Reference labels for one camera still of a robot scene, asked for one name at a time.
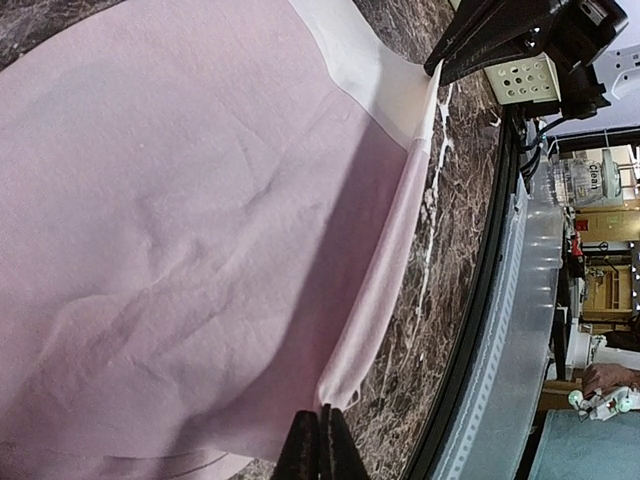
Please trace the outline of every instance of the blue surface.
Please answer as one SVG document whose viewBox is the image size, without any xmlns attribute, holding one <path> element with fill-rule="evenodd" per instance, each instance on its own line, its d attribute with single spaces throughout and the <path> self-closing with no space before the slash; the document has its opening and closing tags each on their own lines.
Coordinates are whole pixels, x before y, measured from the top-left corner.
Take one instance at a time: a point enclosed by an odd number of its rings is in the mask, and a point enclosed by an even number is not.
<svg viewBox="0 0 640 480">
<path fill-rule="evenodd" d="M 530 480 L 640 479 L 640 413 L 580 422 L 549 412 Z"/>
</svg>

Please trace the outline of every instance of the person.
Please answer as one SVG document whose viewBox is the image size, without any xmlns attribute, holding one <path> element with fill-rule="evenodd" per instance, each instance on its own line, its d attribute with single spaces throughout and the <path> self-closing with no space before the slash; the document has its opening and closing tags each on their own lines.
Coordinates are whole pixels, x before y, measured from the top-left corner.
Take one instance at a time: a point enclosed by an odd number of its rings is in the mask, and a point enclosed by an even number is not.
<svg viewBox="0 0 640 480">
<path fill-rule="evenodd" d="M 585 398 L 598 389 L 607 395 L 622 386 L 640 388 L 640 371 L 616 363 L 592 363 L 585 369 L 582 377 L 582 393 Z"/>
</svg>

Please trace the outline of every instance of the pink cloth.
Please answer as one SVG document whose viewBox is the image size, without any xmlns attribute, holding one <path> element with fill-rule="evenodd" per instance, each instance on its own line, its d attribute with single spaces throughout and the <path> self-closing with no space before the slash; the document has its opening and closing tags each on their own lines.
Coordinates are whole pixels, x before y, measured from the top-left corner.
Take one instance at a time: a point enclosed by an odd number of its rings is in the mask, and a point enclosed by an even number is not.
<svg viewBox="0 0 640 480">
<path fill-rule="evenodd" d="M 226 478 L 346 406 L 428 140 L 340 90 L 286 1 L 131 0 L 0 91 L 0 473 Z"/>
</svg>

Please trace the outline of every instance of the marble countertop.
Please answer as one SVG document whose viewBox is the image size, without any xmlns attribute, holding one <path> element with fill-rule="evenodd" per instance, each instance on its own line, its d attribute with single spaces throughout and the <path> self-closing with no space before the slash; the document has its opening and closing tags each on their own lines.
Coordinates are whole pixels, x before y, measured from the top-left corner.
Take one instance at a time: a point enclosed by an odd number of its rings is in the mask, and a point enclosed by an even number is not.
<svg viewBox="0 0 640 480">
<path fill-rule="evenodd" d="M 122 0 L 8 0 L 0 70 L 53 34 Z M 446 0 L 355 0 L 379 37 L 423 63 L 453 16 Z M 399 478 L 462 321 L 493 181 L 499 107 L 482 73 L 440 91 L 421 219 L 395 313 L 359 402 L 346 412 L 374 479 Z M 269 478 L 254 462 L 235 480 Z"/>
</svg>

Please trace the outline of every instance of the dark marble surface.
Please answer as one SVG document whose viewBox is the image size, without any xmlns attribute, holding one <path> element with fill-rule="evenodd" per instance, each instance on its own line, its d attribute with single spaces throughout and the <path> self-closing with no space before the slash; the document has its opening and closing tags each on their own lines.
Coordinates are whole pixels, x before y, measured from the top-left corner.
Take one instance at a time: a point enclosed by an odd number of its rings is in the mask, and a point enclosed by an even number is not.
<svg viewBox="0 0 640 480">
<path fill-rule="evenodd" d="M 67 26 L 122 0 L 8 0 L 0 4 L 0 70 Z M 380 38 L 422 63 L 451 20 L 446 0 L 355 0 Z M 410 457 L 458 333 L 498 145 L 498 108 L 483 74 L 441 89 L 442 112 L 411 259 L 389 331 L 347 412 L 374 479 L 399 478 Z M 268 478 L 253 462 L 235 480 Z"/>
</svg>

